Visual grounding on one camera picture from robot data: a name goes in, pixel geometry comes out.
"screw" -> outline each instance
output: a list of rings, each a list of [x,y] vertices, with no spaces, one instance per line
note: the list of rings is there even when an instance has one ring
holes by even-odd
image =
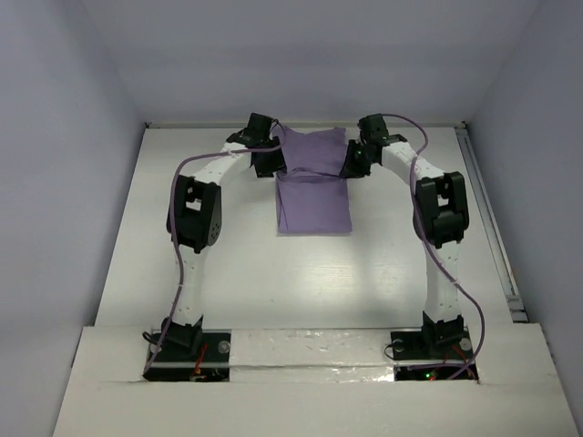
[[[470,351],[472,350],[472,342],[469,339],[461,339],[459,347],[462,348],[462,351]]]
[[[229,353],[230,351],[230,343],[226,340],[223,340],[219,343],[219,353]]]

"white platform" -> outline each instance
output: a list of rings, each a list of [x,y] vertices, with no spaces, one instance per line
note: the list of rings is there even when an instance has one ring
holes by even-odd
[[[233,347],[241,346],[235,370],[243,371],[236,381],[145,382],[141,330],[85,329],[56,437],[577,436],[537,325],[489,328],[478,359],[480,384],[391,382],[390,372],[361,378],[370,369],[391,369],[382,333],[374,330],[343,335],[344,348],[335,330],[301,335],[294,345],[280,341],[295,330],[235,331]],[[290,348],[272,351],[270,344]],[[331,358],[317,352],[326,345],[336,348]],[[332,376],[341,367],[361,377]],[[342,381],[358,382],[329,383]]]
[[[428,130],[426,157],[465,173],[454,130]],[[412,129],[395,131],[412,145],[421,140]],[[273,181],[255,179],[252,170],[225,189],[204,313],[208,329],[234,329],[231,382],[141,380],[140,333],[159,325],[175,291],[164,226],[173,170],[187,156],[216,150],[229,133],[147,130],[97,324],[79,344],[57,437],[577,435],[540,328],[512,323],[471,189],[459,272],[486,314],[480,384],[394,381],[394,364],[383,356],[386,328],[421,323],[424,254],[406,187],[380,168],[350,181],[354,231],[347,237],[278,236]],[[476,312],[464,300],[462,307],[477,339]]]

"folded purple towel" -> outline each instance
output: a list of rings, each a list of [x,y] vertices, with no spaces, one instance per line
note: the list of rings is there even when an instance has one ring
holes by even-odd
[[[278,231],[287,234],[345,234],[353,230],[346,179],[338,178],[346,157],[346,129],[302,134],[284,127],[287,172],[276,180]]]

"white panel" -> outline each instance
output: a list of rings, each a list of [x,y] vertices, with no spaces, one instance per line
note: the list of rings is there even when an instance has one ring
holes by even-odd
[[[537,0],[85,0],[149,121],[470,117]]]
[[[56,437],[186,436],[193,430],[201,435],[260,437],[391,433],[414,437],[577,436],[537,325],[507,325],[492,330],[492,341],[478,357],[479,371],[489,375],[488,381],[480,384],[378,380],[315,383],[334,381],[323,369],[309,373],[313,378],[310,383],[288,383],[298,376],[305,378],[305,373],[299,375],[290,367],[267,373],[256,367],[254,375],[251,371],[242,375],[246,382],[123,382],[130,367],[138,371],[144,364],[145,357],[134,346],[139,331],[134,327],[85,329]],[[377,332],[371,332],[370,338],[367,332],[371,331],[361,332],[361,339],[372,344]],[[255,345],[259,349],[248,342],[251,347],[247,352],[240,350],[240,357],[247,362],[266,347],[262,343],[269,337],[281,339],[277,332],[249,333],[259,341]],[[327,336],[340,339],[342,333],[321,331],[318,337]],[[233,341],[243,337],[244,331]],[[305,331],[298,332],[297,338],[305,339]],[[304,345],[312,344],[314,338],[305,339]],[[291,346],[295,348],[302,341],[294,340]],[[287,357],[294,362],[291,355]],[[544,364],[531,366],[533,358]],[[508,367],[526,371],[513,373],[510,381],[503,373]],[[343,376],[336,381],[345,381]],[[251,378],[258,382],[251,383]]]
[[[396,129],[419,144],[414,129]],[[465,173],[452,128],[430,128],[426,157]],[[178,163],[222,147],[228,129],[152,129],[145,136],[97,316],[97,325],[159,326],[176,290],[164,226]],[[355,137],[356,129],[348,131]],[[202,163],[193,163],[185,174]],[[208,329],[386,328],[421,324],[425,256],[414,234],[406,185],[383,168],[349,182],[350,236],[278,236],[273,180],[252,169],[223,193],[223,228],[205,268]],[[459,279],[488,323],[511,323],[476,200],[460,248]],[[460,299],[465,319],[476,311]]]

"purple cable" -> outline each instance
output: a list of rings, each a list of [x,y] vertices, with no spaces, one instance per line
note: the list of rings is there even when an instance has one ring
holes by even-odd
[[[408,123],[411,123],[417,129],[419,129],[419,131],[421,131],[421,133],[423,134],[424,143],[418,150],[415,151],[415,157],[413,158],[413,161],[411,161],[411,169],[409,171],[409,192],[411,193],[411,201],[413,203],[413,214],[414,214],[414,219],[415,219],[415,225],[417,226],[418,229],[423,229],[423,224],[421,221],[421,213],[419,212],[419,206],[417,205],[417,201],[415,199],[415,188],[414,188],[414,186],[415,186],[415,171],[414,171],[414,169],[415,169],[415,165],[417,164],[417,159],[419,158],[421,153],[423,153],[423,151],[427,148],[427,145],[429,144],[429,136],[427,136],[427,132],[425,132],[425,129],[423,129],[421,127],[421,125],[419,125],[417,122],[415,122],[414,120],[412,120],[409,117],[400,116],[398,114],[383,114],[383,117],[400,118]],[[445,275],[445,277],[447,279],[449,279],[449,281],[455,285],[455,287],[460,291],[460,293],[462,293],[466,299],[468,299],[470,302],[472,302],[472,304],[476,307],[477,312],[480,316],[480,327],[481,327],[480,341],[477,343],[477,347],[476,347],[476,350],[474,352],[474,355],[472,355],[472,357],[465,364],[453,364],[453,363],[452,364],[446,364],[446,363],[440,364],[441,366],[445,365],[446,367],[461,367],[461,369],[459,371],[457,371],[456,373],[451,375],[449,378],[447,378],[448,380],[454,380],[459,375],[461,375],[464,371],[470,370],[469,369],[470,366],[472,364],[474,364],[474,362],[476,362],[477,354],[480,353],[480,351],[482,350],[482,346],[484,345],[484,337],[486,335],[486,318],[484,317],[484,312],[482,311],[482,307],[480,307],[480,304],[477,303],[477,301],[467,291],[464,290],[464,287],[462,287],[457,282],[457,280],[449,273],[449,271],[447,271],[447,269],[441,265],[441,263],[439,262],[439,259],[437,259],[437,256],[434,254],[432,247],[431,247],[431,243],[427,239],[427,236],[425,235],[425,233],[419,232],[419,234],[421,234],[421,241],[423,242],[425,249],[429,253],[429,256],[431,257],[431,259],[433,260],[435,265],[441,270],[441,272]],[[409,366],[409,369],[429,369],[432,367],[438,367],[438,366],[434,366],[431,364],[417,364],[414,366]]]
[[[178,180],[179,180],[180,171],[188,163],[190,163],[192,161],[198,161],[199,159],[227,157],[228,155],[231,155],[233,153],[242,154],[242,153],[275,152],[275,151],[279,150],[281,148],[281,146],[283,146],[283,144],[279,144],[278,146],[271,147],[271,148],[240,148],[238,150],[231,150],[229,152],[205,153],[203,155],[197,155],[195,157],[190,157],[190,158],[184,159],[179,164],[179,166],[176,168],[176,171],[174,172],[174,178],[172,179],[172,185],[170,188],[170,208],[169,208],[170,212],[174,211],[174,193],[176,191],[176,184],[178,183]],[[179,305],[180,295],[182,294],[182,287],[184,287],[184,264],[182,262],[182,255],[180,254],[178,237],[176,234],[176,218],[174,217],[174,214],[172,214],[172,213],[169,214],[169,217],[170,217],[170,235],[172,237],[172,245],[174,246],[174,253],[176,254],[176,258],[179,262],[179,286],[176,290],[176,295],[174,296],[174,301],[172,302],[172,307],[170,308],[170,313],[168,315],[166,323],[164,323],[164,326],[162,327],[162,332],[160,333],[160,337],[158,339],[158,342],[156,343],[156,347],[154,348],[154,351],[152,352],[152,356],[150,357],[150,359],[146,363],[146,367],[144,367],[144,373],[149,371],[149,369],[152,367],[152,364],[154,363],[154,360],[156,359],[160,350],[162,349],[162,343],[164,342],[164,339],[166,338],[166,334],[168,333],[170,323],[172,322],[172,317],[174,317],[174,312],[176,311],[176,308]]]

